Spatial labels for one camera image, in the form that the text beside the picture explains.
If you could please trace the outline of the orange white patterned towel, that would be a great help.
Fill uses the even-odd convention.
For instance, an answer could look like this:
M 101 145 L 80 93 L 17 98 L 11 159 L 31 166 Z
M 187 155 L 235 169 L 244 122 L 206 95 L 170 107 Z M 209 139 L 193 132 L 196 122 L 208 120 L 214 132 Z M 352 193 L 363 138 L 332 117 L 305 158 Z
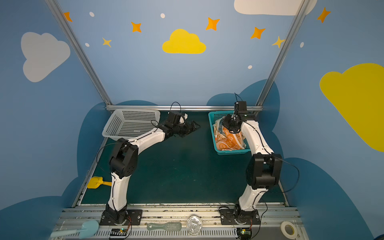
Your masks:
M 245 143 L 242 133 L 231 134 L 224 127 L 226 136 L 219 135 L 215 137 L 216 147 L 219 151 L 235 151 L 235 150 L 244 150 Z

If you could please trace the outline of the white perforated plastic basket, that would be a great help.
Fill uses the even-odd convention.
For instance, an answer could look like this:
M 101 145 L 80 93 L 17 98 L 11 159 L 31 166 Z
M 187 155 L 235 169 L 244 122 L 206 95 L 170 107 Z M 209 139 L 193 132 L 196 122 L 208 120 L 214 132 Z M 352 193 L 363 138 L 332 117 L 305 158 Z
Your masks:
M 136 138 L 152 131 L 160 117 L 157 110 L 117 109 L 108 119 L 102 136 L 114 141 Z

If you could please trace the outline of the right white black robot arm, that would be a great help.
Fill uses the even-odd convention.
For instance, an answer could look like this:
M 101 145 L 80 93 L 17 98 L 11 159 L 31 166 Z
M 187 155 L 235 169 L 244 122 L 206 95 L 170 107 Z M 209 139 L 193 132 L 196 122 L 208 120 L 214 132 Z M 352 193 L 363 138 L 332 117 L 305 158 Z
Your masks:
M 256 205 L 270 188 L 278 185 L 282 157 L 269 147 L 257 121 L 245 115 L 227 115 L 223 126 L 230 133 L 241 133 L 247 140 L 252 155 L 246 169 L 247 186 L 228 222 L 238 225 L 259 223 L 261 220 Z

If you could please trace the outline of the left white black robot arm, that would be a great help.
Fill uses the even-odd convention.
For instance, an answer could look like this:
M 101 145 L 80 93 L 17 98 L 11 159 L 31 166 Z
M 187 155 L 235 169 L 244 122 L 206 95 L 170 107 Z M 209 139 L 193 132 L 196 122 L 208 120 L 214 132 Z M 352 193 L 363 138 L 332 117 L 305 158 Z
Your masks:
M 149 147 L 178 135 L 184 137 L 201 126 L 195 121 L 188 121 L 183 112 L 168 112 L 162 123 L 151 122 L 154 129 L 131 140 L 119 139 L 115 142 L 109 161 L 112 187 L 106 208 L 102 213 L 102 226 L 128 226 L 140 224 L 140 220 L 132 221 L 127 210 L 127 191 L 132 174 L 137 169 L 138 157 Z

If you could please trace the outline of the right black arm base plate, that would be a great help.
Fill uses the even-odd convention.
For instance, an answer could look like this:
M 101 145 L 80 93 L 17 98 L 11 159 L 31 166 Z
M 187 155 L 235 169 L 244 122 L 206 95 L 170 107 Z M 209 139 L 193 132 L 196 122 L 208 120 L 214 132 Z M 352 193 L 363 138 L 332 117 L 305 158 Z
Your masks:
M 259 225 L 261 218 L 257 210 L 219 209 L 222 225 Z

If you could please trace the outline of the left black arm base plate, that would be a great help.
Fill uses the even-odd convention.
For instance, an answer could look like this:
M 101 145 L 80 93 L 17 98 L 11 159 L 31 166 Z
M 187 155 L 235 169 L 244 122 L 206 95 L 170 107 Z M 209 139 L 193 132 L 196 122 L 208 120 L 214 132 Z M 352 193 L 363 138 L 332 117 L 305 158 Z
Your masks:
M 142 219 L 142 210 L 125 210 L 117 214 L 110 214 L 107 211 L 102 213 L 101 226 L 139 226 Z

